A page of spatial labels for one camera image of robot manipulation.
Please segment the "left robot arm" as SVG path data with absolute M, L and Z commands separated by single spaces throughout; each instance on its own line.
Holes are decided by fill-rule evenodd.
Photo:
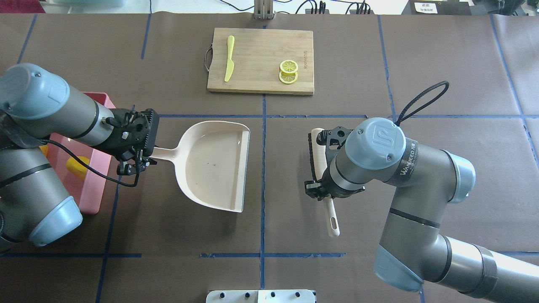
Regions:
M 35 64 L 17 64 L 1 77 L 1 253 L 29 241 L 46 246 L 83 220 L 41 146 L 54 133 L 100 150 L 119 161 L 119 175 L 135 175 L 155 162 L 160 117 L 154 109 L 108 109 Z

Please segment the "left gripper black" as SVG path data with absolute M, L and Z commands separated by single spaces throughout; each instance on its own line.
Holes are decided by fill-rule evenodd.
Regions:
M 113 116 L 105 119 L 105 126 L 111 126 L 112 132 L 103 142 L 92 147 L 119 160 L 117 175 L 132 175 L 130 159 L 135 161 L 135 174 L 140 174 L 151 165 L 150 156 L 154 151 L 160 116 L 154 109 L 111 111 Z

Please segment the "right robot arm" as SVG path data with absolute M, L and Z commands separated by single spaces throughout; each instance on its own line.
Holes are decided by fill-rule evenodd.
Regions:
M 376 253 L 378 278 L 407 292 L 432 282 L 472 298 L 537 303 L 538 266 L 440 234 L 447 205 L 474 188 L 470 161 L 407 138 L 381 117 L 355 129 L 315 128 L 307 137 L 311 198 L 347 198 L 372 180 L 396 188 Z

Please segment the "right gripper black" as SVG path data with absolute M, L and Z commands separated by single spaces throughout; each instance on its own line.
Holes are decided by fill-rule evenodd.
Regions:
M 327 169 L 320 180 L 314 179 L 314 169 L 312 168 L 312 154 L 310 151 L 310 133 L 308 134 L 308 144 L 310 152 L 310 165 L 313 180 L 304 182 L 305 193 L 311 198 L 321 201 L 323 198 L 347 198 L 353 194 L 363 192 L 366 188 L 360 183 L 348 180 L 341 173 L 337 166 L 337 155 L 345 155 L 345 141 L 352 133 L 352 129 L 342 126 L 333 129 L 323 129 L 316 137 L 316 143 L 324 145 L 326 150 Z

